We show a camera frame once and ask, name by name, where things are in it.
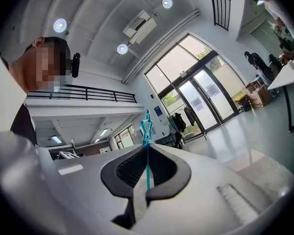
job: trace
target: cardboard box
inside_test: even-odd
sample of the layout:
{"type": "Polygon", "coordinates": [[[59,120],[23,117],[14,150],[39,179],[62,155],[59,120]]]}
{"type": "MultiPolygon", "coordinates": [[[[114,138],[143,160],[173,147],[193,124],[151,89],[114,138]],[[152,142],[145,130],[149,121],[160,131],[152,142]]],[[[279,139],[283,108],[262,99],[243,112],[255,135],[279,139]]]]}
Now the cardboard box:
{"type": "Polygon", "coordinates": [[[271,95],[264,85],[262,85],[258,90],[256,90],[254,86],[247,85],[246,87],[247,88],[243,89],[243,91],[248,96],[248,99],[253,107],[264,107],[269,103],[271,95]]]}

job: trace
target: blue sign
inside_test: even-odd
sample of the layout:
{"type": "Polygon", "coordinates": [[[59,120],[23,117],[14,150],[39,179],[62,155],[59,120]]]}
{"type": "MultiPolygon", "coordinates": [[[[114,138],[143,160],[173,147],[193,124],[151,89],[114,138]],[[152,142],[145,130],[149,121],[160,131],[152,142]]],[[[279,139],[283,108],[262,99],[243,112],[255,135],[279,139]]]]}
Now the blue sign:
{"type": "Polygon", "coordinates": [[[157,116],[160,116],[160,115],[163,114],[159,106],[157,106],[157,107],[155,108],[155,112],[156,112],[157,116]]]}

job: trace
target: blue figurine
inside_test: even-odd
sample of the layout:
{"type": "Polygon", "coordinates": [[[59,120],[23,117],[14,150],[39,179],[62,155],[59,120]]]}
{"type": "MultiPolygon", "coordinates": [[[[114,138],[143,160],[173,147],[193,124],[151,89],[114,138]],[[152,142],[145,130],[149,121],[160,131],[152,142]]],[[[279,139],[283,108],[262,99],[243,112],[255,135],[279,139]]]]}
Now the blue figurine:
{"type": "Polygon", "coordinates": [[[146,111],[146,116],[145,120],[141,121],[141,126],[143,129],[143,146],[147,147],[147,166],[146,166],[146,171],[147,171],[147,190],[150,189],[150,183],[149,183],[149,158],[148,158],[148,145],[149,141],[151,141],[151,134],[152,134],[152,124],[153,122],[150,120],[150,114],[149,110],[147,109],[146,111]],[[149,129],[148,129],[148,134],[145,125],[149,123],[149,129]]]}

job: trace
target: white ceiling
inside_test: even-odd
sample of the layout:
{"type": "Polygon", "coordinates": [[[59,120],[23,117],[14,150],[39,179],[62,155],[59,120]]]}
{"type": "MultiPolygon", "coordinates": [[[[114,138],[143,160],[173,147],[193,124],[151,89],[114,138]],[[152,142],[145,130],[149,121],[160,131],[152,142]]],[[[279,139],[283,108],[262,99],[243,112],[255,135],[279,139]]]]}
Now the white ceiling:
{"type": "Polygon", "coordinates": [[[0,51],[11,61],[37,37],[58,36],[68,41],[72,53],[80,52],[97,63],[126,71],[169,29],[195,9],[190,0],[173,0],[171,9],[165,9],[161,1],[20,0],[0,35],[0,51]],[[130,52],[120,56],[116,52],[117,46],[129,41],[123,30],[142,10],[155,19],[157,27],[140,44],[130,47],[138,57],[130,52]],[[58,18],[68,22],[68,35],[53,30],[53,23],[58,18]]]}
{"type": "Polygon", "coordinates": [[[96,139],[105,139],[110,134],[128,124],[137,115],[115,117],[58,117],[49,120],[35,120],[37,142],[40,146],[51,147],[70,144],[74,139],[75,144],[94,142],[96,139]],[[104,129],[108,131],[100,137],[104,129]],[[51,139],[57,136],[63,143],[57,144],[51,139]]]}

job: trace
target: black metal railing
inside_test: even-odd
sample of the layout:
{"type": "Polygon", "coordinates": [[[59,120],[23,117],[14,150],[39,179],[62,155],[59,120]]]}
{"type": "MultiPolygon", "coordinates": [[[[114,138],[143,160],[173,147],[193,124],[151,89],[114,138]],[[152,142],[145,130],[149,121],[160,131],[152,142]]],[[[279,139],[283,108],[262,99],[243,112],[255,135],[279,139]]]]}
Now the black metal railing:
{"type": "Polygon", "coordinates": [[[28,97],[49,99],[104,100],[137,103],[135,94],[66,84],[58,91],[31,91],[28,97]]]}
{"type": "Polygon", "coordinates": [[[212,7],[214,9],[215,25],[229,30],[231,0],[212,0],[212,7]]]}

